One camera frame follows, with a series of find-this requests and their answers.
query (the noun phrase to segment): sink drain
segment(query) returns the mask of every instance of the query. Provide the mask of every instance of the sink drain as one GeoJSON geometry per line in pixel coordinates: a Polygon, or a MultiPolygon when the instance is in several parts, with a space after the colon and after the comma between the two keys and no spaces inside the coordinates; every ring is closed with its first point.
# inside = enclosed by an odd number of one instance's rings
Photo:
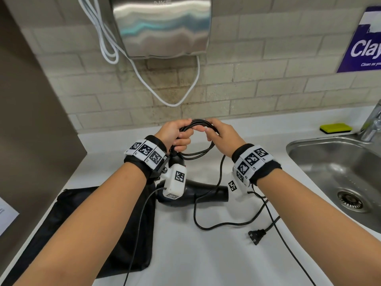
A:
{"type": "Polygon", "coordinates": [[[364,202],[355,193],[349,191],[339,191],[337,193],[337,197],[339,198],[341,204],[347,209],[355,212],[366,212],[364,202]]]}

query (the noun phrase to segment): forearm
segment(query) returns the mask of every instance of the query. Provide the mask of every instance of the forearm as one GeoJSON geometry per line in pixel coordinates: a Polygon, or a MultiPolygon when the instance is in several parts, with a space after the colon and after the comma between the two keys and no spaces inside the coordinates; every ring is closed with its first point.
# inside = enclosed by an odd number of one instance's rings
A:
{"type": "Polygon", "coordinates": [[[258,187],[334,285],[379,285],[376,238],[283,170],[259,179],[258,187]]]}
{"type": "Polygon", "coordinates": [[[119,240],[145,186],[139,168],[125,163],[69,216],[15,285],[91,285],[119,240]],[[64,279],[55,280],[57,276],[64,279]]]}

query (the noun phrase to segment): person's left arm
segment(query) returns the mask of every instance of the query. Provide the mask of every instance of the person's left arm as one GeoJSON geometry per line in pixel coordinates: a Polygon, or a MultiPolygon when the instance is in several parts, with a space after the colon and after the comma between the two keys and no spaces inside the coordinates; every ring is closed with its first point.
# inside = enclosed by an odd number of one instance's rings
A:
{"type": "MultiPolygon", "coordinates": [[[[168,122],[155,136],[167,150],[175,145],[176,151],[184,151],[193,129],[179,129],[190,123],[190,119],[168,122]]],[[[204,131],[202,126],[194,129],[204,131]]],[[[14,285],[92,285],[146,181],[136,165],[123,164],[69,216],[14,285]]]]}

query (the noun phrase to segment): white cable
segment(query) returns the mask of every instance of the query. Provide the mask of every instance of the white cable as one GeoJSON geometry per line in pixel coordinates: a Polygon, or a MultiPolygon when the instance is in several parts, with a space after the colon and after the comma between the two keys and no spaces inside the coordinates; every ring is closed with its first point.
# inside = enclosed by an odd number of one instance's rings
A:
{"type": "Polygon", "coordinates": [[[170,107],[176,107],[176,106],[179,106],[180,104],[183,103],[183,101],[187,98],[189,93],[192,91],[193,87],[196,85],[198,78],[200,77],[200,59],[198,58],[198,56],[196,56],[196,58],[197,58],[197,75],[196,75],[196,79],[194,80],[193,84],[189,87],[187,93],[183,96],[183,98],[178,103],[176,103],[176,104],[167,103],[163,99],[161,99],[160,96],[158,96],[157,93],[155,91],[153,91],[152,88],[143,80],[143,78],[140,76],[140,74],[139,74],[139,72],[135,66],[135,63],[130,58],[128,58],[126,52],[117,44],[117,41],[116,41],[114,34],[111,32],[111,30],[108,28],[108,26],[105,23],[103,23],[102,15],[101,15],[101,9],[99,7],[98,0],[94,0],[95,8],[93,7],[93,5],[90,3],[89,0],[78,0],[78,2],[81,5],[81,7],[82,7],[83,11],[85,12],[85,14],[87,15],[87,17],[94,24],[95,29],[97,30],[98,37],[99,37],[99,45],[101,46],[101,52],[102,52],[103,57],[106,59],[106,61],[108,63],[117,64],[119,62],[119,52],[118,51],[122,52],[123,55],[126,56],[126,58],[131,62],[131,65],[134,68],[134,71],[135,71],[137,77],[139,78],[139,80],[141,81],[141,83],[143,83],[144,86],[147,87],[147,89],[149,91],[151,91],[151,93],[154,96],[156,96],[156,98],[158,100],[160,100],[161,103],[163,103],[167,106],[170,106],[170,107]],[[111,45],[111,48],[113,51],[112,53],[110,53],[106,48],[106,44],[105,44],[105,40],[104,40],[105,38],[108,41],[108,43],[111,45]]]}

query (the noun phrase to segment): black plug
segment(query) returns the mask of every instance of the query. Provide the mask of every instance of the black plug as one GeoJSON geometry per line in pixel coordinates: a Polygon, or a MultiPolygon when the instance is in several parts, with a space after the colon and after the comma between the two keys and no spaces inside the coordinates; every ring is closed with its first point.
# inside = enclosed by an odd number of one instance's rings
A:
{"type": "Polygon", "coordinates": [[[249,237],[254,242],[254,245],[258,245],[264,235],[266,235],[266,231],[264,229],[249,232],[249,237]]]}

